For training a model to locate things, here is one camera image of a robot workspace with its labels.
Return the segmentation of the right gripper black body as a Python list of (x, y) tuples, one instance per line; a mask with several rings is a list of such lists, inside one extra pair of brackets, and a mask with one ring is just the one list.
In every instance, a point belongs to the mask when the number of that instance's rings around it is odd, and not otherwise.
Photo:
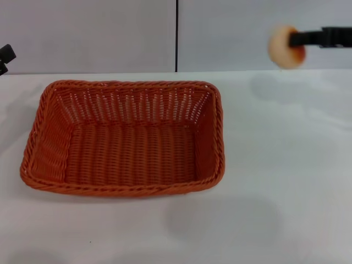
[(322, 48), (351, 48), (351, 27), (323, 27)]

